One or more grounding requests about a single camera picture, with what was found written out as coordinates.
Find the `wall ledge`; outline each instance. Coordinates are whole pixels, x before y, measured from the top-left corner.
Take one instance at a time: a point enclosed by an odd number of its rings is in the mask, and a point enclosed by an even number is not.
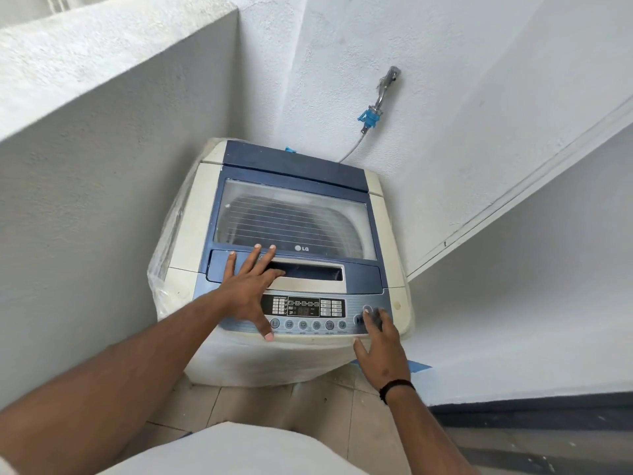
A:
[[[107,0],[0,30],[0,141],[236,10]]]

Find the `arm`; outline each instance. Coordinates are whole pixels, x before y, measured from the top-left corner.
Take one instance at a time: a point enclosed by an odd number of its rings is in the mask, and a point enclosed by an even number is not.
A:
[[[376,390],[392,380],[411,380],[407,356],[400,345],[400,334],[386,311],[380,310],[382,332],[369,313],[363,318],[372,347],[369,353],[360,340],[354,340],[356,358],[369,383]],[[475,475],[477,472],[455,447],[418,393],[408,386],[396,386],[385,397],[396,423],[413,475]]]
[[[250,320],[272,340],[260,300],[283,272],[265,270],[274,246],[255,263],[260,249],[237,275],[232,253],[217,290],[0,412],[0,455],[20,475],[95,473],[141,429],[222,318]]]

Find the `dark baseboard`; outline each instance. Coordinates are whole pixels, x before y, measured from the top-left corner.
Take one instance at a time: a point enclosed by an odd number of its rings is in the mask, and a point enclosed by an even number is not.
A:
[[[437,405],[447,427],[633,431],[633,392]]]

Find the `hand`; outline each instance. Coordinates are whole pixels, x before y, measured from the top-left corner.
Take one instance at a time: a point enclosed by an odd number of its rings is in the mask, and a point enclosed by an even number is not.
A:
[[[382,319],[382,332],[374,324],[369,312],[366,310],[363,312],[365,327],[372,340],[369,353],[358,338],[354,340],[354,352],[358,364],[367,381],[376,390],[380,390],[392,380],[411,381],[407,356],[400,345],[400,333],[386,311],[380,308],[378,312]]]
[[[271,245],[268,252],[257,261],[260,251],[261,245],[255,245],[237,275],[235,275],[235,258],[237,255],[232,251],[226,261],[222,284],[211,293],[221,297],[223,312],[229,317],[253,322],[264,339],[272,341],[273,330],[261,309],[261,296],[264,294],[264,290],[273,283],[274,279],[281,277],[285,272],[273,269],[266,270],[266,267],[275,256],[274,245]]]

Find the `wristband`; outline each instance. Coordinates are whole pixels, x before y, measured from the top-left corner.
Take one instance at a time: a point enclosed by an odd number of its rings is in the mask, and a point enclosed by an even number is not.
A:
[[[378,392],[378,394],[380,395],[380,399],[383,400],[385,405],[387,405],[387,400],[386,400],[387,392],[391,390],[394,386],[398,386],[398,385],[407,385],[415,390],[413,383],[409,382],[408,380],[402,380],[402,379],[392,380],[391,382],[384,385],[384,387],[382,387],[380,391]]]

